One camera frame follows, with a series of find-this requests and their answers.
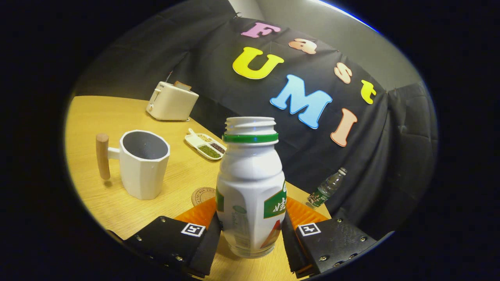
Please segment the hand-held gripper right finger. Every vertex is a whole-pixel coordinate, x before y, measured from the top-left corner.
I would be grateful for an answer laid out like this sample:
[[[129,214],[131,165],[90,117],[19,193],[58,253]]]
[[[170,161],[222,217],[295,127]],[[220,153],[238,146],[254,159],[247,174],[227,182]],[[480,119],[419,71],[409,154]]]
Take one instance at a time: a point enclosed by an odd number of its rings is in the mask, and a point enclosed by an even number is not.
[[[343,210],[329,219],[291,197],[286,200],[281,233],[290,270],[298,279],[341,270],[393,235],[390,231],[374,239]]]

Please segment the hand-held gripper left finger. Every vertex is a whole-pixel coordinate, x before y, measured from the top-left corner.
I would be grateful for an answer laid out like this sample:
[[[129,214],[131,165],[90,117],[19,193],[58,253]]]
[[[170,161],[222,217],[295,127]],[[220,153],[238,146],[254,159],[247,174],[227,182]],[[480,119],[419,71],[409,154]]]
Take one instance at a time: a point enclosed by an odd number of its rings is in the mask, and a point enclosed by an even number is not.
[[[220,232],[214,197],[175,218],[159,216],[127,239],[108,231],[149,262],[200,278],[210,274]]]

